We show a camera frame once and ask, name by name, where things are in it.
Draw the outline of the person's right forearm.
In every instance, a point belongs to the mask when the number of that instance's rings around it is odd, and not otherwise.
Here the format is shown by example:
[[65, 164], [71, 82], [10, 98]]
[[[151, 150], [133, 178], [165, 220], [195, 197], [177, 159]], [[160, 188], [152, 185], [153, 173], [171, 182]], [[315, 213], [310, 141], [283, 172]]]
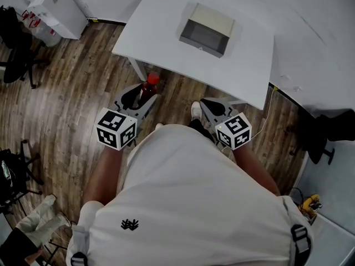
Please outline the person's right forearm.
[[269, 190], [276, 196], [280, 196], [280, 191], [272, 176], [267, 172], [262, 163], [253, 153], [248, 145], [243, 145], [232, 151], [236, 164], [252, 177], [258, 184]]

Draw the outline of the person's black trouser leg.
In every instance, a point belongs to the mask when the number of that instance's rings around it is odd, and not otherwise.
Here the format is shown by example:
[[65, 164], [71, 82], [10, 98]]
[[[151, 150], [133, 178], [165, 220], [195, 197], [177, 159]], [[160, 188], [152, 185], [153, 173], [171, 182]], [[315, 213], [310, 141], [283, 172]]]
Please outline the person's black trouser leg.
[[188, 124], [188, 127], [196, 130], [197, 132], [211, 140], [213, 143], [215, 143], [213, 136], [207, 129], [204, 128], [200, 119], [192, 119]]

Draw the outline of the yellow tool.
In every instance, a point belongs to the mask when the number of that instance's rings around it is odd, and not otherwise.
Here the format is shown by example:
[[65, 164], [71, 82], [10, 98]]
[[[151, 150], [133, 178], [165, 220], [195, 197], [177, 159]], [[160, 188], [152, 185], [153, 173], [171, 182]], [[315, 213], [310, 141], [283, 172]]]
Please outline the yellow tool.
[[317, 215], [317, 212], [323, 207], [319, 194], [313, 194], [305, 199], [298, 207], [301, 213], [312, 219]]

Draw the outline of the grey box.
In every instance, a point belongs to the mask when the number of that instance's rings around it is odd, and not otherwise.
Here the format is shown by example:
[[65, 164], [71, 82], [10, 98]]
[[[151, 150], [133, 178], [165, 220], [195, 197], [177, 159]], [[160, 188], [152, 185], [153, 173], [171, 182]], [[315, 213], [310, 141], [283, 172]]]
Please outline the grey box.
[[217, 58], [225, 54], [235, 20], [229, 16], [196, 4], [179, 36], [179, 41]]

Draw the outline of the white cabinet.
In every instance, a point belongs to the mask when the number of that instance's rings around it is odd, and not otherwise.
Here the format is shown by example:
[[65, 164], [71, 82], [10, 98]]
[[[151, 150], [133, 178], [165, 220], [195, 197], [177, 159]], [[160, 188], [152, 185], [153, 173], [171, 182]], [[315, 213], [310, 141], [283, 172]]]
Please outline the white cabinet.
[[28, 9], [67, 39], [79, 40], [88, 23], [74, 0], [33, 0]]

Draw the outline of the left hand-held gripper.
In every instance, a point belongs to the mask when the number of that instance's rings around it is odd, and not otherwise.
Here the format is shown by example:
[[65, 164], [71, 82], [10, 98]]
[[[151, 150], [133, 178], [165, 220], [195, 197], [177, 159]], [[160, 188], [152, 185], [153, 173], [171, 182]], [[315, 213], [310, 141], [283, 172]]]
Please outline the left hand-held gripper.
[[142, 87], [143, 83], [126, 87], [116, 96], [113, 106], [102, 108], [94, 123], [98, 142], [122, 150], [137, 137], [141, 123], [158, 98], [155, 94], [142, 106], [133, 107]]

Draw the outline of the small red bottle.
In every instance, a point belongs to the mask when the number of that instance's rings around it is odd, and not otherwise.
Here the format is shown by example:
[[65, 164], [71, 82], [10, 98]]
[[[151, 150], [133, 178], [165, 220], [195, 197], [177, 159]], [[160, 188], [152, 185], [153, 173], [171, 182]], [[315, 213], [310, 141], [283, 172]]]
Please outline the small red bottle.
[[158, 73], [150, 73], [148, 75], [147, 81], [143, 84], [140, 97], [138, 100], [138, 105], [145, 104], [152, 96], [157, 93], [157, 85], [159, 83], [160, 77]]

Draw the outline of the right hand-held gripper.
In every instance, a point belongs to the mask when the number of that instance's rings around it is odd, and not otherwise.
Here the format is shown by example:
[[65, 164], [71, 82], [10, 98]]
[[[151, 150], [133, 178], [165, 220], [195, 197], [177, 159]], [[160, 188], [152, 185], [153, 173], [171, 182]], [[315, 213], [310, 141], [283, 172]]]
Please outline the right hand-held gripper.
[[252, 126], [244, 113], [228, 117], [222, 122], [226, 109], [223, 103], [215, 98], [202, 98], [201, 108], [212, 125], [215, 125], [217, 140], [231, 150], [236, 150], [251, 141]]

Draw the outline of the person's left forearm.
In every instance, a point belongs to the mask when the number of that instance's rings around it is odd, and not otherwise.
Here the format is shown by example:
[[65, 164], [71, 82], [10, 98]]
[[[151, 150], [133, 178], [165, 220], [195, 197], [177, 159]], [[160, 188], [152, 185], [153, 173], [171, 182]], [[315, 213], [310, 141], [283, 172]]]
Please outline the person's left forearm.
[[104, 148], [90, 175], [83, 195], [83, 204], [97, 201], [106, 205], [116, 197], [122, 158], [123, 150]]

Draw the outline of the white table leg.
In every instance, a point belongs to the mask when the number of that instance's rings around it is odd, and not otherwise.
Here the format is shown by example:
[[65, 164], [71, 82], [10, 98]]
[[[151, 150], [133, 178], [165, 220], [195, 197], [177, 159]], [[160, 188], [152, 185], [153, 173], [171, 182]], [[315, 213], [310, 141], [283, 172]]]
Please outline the white table leg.
[[136, 60], [134, 58], [128, 57], [128, 60], [130, 61], [132, 67], [134, 68], [135, 72], [137, 73], [138, 77], [142, 80], [142, 81], [147, 81], [148, 76], [146, 74], [146, 70], [144, 68], [144, 63]]

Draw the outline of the black office chair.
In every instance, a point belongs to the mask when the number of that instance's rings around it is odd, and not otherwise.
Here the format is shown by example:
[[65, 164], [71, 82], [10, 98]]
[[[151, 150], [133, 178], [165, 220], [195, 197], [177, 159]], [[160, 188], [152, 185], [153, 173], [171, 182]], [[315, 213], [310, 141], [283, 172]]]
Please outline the black office chair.
[[40, 155], [26, 158], [24, 147], [27, 145], [28, 141], [22, 140], [18, 154], [12, 153], [10, 149], [0, 149], [0, 214], [12, 214], [12, 206], [28, 193], [43, 194], [42, 191], [33, 191], [27, 187], [29, 180], [40, 186], [44, 185], [29, 169], [29, 165], [40, 159]]
[[286, 127], [287, 132], [298, 136], [298, 144], [290, 155], [300, 149], [307, 151], [311, 161], [319, 163], [323, 155], [328, 156], [328, 164], [333, 161], [335, 149], [327, 150], [327, 142], [355, 141], [355, 111], [346, 110], [335, 117], [321, 114], [313, 117], [301, 114], [296, 125]]
[[6, 84], [17, 80], [24, 80], [26, 74], [29, 75], [31, 88], [37, 86], [33, 83], [33, 66], [37, 64], [50, 64], [48, 59], [35, 59], [39, 50], [45, 46], [40, 42], [37, 48], [32, 51], [32, 35], [22, 31], [21, 22], [17, 18], [17, 13], [13, 7], [4, 8], [0, 6], [0, 38], [7, 48], [11, 50], [6, 62], [0, 62], [0, 67], [4, 67], [3, 81]]

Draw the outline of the person's white shirt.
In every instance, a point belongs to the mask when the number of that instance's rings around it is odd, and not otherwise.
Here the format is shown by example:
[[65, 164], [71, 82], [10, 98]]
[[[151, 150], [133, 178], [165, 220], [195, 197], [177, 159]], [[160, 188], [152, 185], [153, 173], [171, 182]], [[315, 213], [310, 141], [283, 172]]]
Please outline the person's white shirt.
[[130, 154], [120, 221], [131, 238], [151, 229], [160, 243], [193, 253], [186, 266], [305, 266], [310, 224], [289, 196], [276, 196], [196, 130], [164, 125]]

